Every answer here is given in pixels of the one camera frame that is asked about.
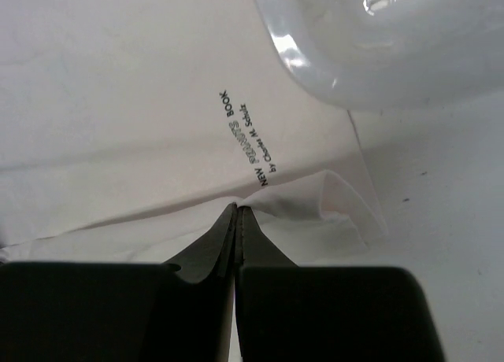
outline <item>white surface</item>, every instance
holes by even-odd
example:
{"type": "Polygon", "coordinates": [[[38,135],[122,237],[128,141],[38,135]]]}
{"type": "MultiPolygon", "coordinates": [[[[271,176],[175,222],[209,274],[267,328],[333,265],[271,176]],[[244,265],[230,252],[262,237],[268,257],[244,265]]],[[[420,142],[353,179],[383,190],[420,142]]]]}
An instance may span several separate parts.
{"type": "Polygon", "coordinates": [[[503,104],[352,112],[390,238],[341,262],[408,268],[451,361],[504,357],[503,104]]]}
{"type": "Polygon", "coordinates": [[[379,212],[347,112],[290,80],[254,0],[0,0],[0,20],[3,245],[252,194],[269,164],[232,122],[270,185],[331,169],[379,212]]]}
{"type": "Polygon", "coordinates": [[[245,199],[224,197],[166,215],[8,246],[0,249],[0,259],[163,262],[207,232],[232,202],[254,209],[263,232],[297,264],[361,253],[380,236],[379,222],[358,193],[334,173],[319,172],[245,199]]]}

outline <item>white background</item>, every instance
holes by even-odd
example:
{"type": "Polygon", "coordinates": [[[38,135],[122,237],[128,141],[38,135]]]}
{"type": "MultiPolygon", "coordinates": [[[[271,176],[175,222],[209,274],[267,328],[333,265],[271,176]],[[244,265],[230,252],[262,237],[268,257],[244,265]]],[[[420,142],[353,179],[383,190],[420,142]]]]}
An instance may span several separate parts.
{"type": "Polygon", "coordinates": [[[347,263],[408,268],[452,361],[504,357],[503,107],[352,112],[391,238],[347,263]]]}
{"type": "MultiPolygon", "coordinates": [[[[295,143],[283,160],[286,167],[309,172],[330,163],[355,186],[363,183],[359,190],[369,188],[360,157],[355,157],[355,137],[341,116],[345,112],[318,103],[285,79],[266,34],[258,38],[262,25],[250,0],[2,0],[1,11],[6,34],[0,47],[3,233],[22,221],[20,234],[29,230],[37,235],[42,228],[43,235],[53,235],[102,220],[100,216],[211,197],[230,183],[255,183],[248,167],[236,163],[241,151],[228,135],[221,138],[228,131],[225,123],[215,123],[219,129],[213,139],[187,140],[184,146],[202,162],[189,171],[181,164],[186,154],[166,138],[167,127],[181,137],[193,130],[191,125],[206,128],[212,117],[201,114],[220,109],[218,104],[208,105],[210,110],[204,106],[230,82],[241,88],[241,98],[263,109],[258,122],[277,147],[285,146],[287,138],[295,143]],[[186,6],[194,2],[198,12],[186,6]],[[222,33],[236,39],[225,40],[222,33]],[[174,35],[190,36],[192,43],[174,35]],[[204,53],[210,45],[217,50],[208,56],[204,53]],[[197,59],[191,50],[195,46],[202,51],[197,59]],[[226,47],[234,53],[216,53],[226,47]],[[185,97],[172,96],[162,84],[170,75],[168,62],[163,66],[159,56],[167,51],[177,57],[170,61],[171,73],[186,73],[176,82],[177,93],[185,97]],[[257,64],[256,57],[264,60],[257,64]],[[223,66],[242,70],[237,76],[216,69],[223,66]],[[111,72],[117,80],[110,79],[111,72]],[[191,87],[201,72],[213,79],[210,86],[201,86],[204,98],[191,87]],[[244,80],[250,82],[240,86],[244,80]],[[289,98],[292,91],[297,94],[289,98]],[[272,98],[287,105],[269,109],[272,98]],[[187,105],[198,111],[187,113],[187,105]],[[181,116],[186,112],[191,122],[170,126],[168,108],[181,116]],[[67,117],[68,109],[74,116],[67,117]],[[288,115],[294,123],[286,121],[288,115]],[[223,150],[232,159],[209,168],[212,154],[206,148],[223,150]],[[344,159],[351,164],[341,165],[344,159]],[[185,169],[177,172],[184,174],[173,178],[168,171],[177,164],[185,169]],[[194,174],[197,190],[180,185],[185,172],[194,174]],[[209,172],[215,173],[218,187],[206,180],[209,172]],[[226,172],[237,174],[229,179],[226,172]],[[37,220],[34,224],[30,216],[37,220]]],[[[488,94],[445,108],[352,112],[390,238],[372,243],[368,253],[333,262],[408,268],[424,287],[453,361],[504,356],[503,103],[504,94],[488,94]]]]}

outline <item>clamp jaw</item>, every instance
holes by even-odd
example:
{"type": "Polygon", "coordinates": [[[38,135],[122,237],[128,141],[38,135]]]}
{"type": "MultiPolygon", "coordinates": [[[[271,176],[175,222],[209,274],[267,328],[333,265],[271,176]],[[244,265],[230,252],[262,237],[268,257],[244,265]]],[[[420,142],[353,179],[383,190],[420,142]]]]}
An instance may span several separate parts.
{"type": "Polygon", "coordinates": [[[243,360],[443,361],[400,268],[303,268],[230,204],[163,264],[0,267],[0,360],[227,360],[233,282],[243,360]]]}

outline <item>white paper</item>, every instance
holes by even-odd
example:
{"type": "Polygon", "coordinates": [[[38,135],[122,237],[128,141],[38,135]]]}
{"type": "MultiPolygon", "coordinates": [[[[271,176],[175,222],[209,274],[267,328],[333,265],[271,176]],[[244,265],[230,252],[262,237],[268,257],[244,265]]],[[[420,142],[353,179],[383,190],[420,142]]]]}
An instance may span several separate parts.
{"type": "Polygon", "coordinates": [[[0,0],[0,23],[3,245],[245,198],[255,168],[331,169],[384,227],[347,112],[291,80],[253,0],[0,0]]]}
{"type": "Polygon", "coordinates": [[[320,172],[268,187],[244,200],[219,198],[167,215],[9,246],[0,249],[2,259],[159,263],[207,232],[233,202],[254,209],[265,235],[297,264],[315,264],[363,250],[373,235],[368,230],[380,228],[347,183],[334,173],[320,172]],[[347,213],[336,211],[341,205],[347,213]]]}

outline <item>transparent plastic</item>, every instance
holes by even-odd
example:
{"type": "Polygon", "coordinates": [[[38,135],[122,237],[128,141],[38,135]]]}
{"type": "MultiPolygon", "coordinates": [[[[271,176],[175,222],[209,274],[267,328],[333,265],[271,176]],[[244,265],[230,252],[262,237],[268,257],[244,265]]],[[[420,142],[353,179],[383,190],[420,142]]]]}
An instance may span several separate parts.
{"type": "Polygon", "coordinates": [[[504,84],[504,0],[256,0],[282,62],[347,109],[446,102],[504,84]]]}

